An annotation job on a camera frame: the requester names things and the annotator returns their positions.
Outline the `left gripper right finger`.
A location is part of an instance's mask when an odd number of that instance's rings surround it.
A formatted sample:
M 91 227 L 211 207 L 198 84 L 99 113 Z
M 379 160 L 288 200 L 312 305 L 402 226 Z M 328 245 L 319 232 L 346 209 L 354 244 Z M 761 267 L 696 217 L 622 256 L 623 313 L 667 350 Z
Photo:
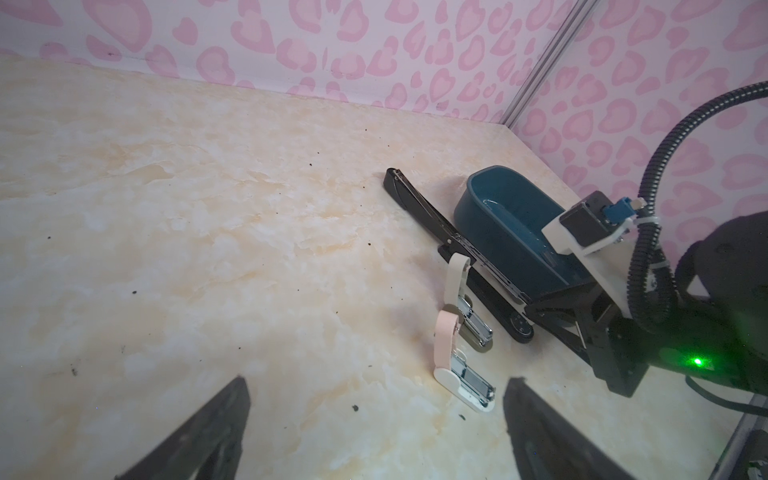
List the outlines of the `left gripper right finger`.
M 522 479 L 630 479 L 625 469 L 532 390 L 509 380 L 503 410 Z

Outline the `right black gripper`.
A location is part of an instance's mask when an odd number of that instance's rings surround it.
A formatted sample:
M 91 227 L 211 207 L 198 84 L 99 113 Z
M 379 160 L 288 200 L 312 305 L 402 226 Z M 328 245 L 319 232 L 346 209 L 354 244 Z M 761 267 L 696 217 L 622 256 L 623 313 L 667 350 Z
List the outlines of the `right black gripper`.
M 575 316 L 586 311 L 584 340 L 575 321 L 556 313 Z M 611 393 L 631 398 L 643 380 L 648 365 L 641 361 L 632 344 L 634 323 L 596 282 L 586 282 L 547 293 L 525 307 L 525 314 L 536 326 L 560 341 L 591 365 L 595 376 Z

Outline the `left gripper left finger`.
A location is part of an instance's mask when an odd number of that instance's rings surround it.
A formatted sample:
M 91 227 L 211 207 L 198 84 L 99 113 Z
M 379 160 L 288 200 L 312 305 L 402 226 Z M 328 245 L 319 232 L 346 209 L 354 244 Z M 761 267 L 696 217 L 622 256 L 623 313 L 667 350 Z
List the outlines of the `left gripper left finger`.
M 120 479 L 233 479 L 251 408 L 237 376 Z

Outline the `pink small stapler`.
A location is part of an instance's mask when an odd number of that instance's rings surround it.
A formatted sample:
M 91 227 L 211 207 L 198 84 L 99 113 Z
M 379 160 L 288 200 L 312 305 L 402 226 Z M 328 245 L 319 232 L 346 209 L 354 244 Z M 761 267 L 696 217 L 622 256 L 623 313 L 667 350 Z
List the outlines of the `pink small stapler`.
M 458 316 L 441 310 L 436 319 L 433 348 L 433 376 L 452 395 L 472 410 L 491 412 L 496 389 L 467 364 L 466 355 L 457 348 L 460 330 Z

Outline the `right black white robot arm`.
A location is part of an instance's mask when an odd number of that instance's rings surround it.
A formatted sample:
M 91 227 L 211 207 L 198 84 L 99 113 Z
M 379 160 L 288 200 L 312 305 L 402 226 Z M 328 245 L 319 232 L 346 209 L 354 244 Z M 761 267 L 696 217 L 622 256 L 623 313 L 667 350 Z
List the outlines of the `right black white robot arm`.
M 621 306 L 609 281 L 552 292 L 527 316 L 583 357 L 608 389 L 630 397 L 649 367 L 767 392 L 767 215 L 741 216 L 694 243 L 670 269 L 642 219 Z

